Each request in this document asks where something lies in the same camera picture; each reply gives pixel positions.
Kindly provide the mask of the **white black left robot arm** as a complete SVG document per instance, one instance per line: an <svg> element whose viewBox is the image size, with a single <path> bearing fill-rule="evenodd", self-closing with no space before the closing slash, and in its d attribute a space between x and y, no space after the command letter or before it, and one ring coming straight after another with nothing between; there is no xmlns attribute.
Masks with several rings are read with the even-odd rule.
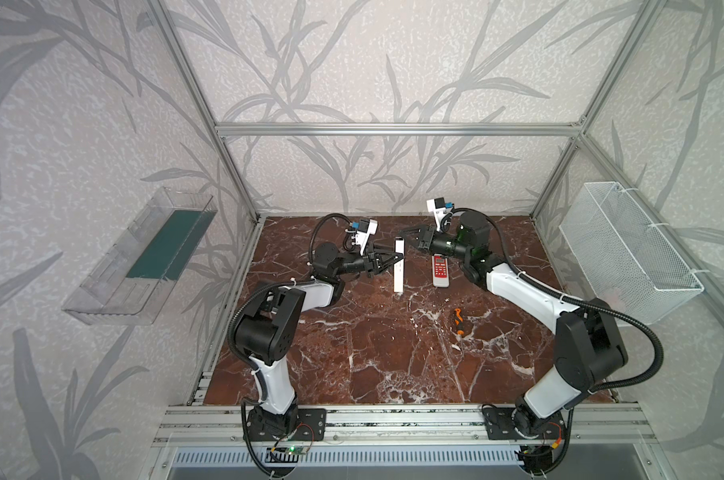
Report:
<svg viewBox="0 0 724 480"><path fill-rule="evenodd" d="M387 248L372 246L364 252L347 252L325 242L313 253L308 279L257 286L227 329L231 353L250 367L258 390L256 401L244 401L251 409L242 411L250 439L277 440L298 429L299 406L287 355L301 314L336 304L345 289L345 275L379 275L403 259L402 253Z"/></svg>

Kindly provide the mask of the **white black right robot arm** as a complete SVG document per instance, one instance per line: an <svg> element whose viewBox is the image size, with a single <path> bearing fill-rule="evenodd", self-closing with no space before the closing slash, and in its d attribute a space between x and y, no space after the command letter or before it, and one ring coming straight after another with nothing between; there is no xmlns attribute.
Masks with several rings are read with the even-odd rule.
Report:
<svg viewBox="0 0 724 480"><path fill-rule="evenodd" d="M521 308L554 335L553 366L515 401L511 415L520 436L535 438L562 409L588 398L625 366L628 353L606 302L593 299L576 305L524 276L505 252L491 249L495 226L482 213L463 211L454 235L422 224L402 230L401 236L422 253L456 259L471 283Z"/></svg>

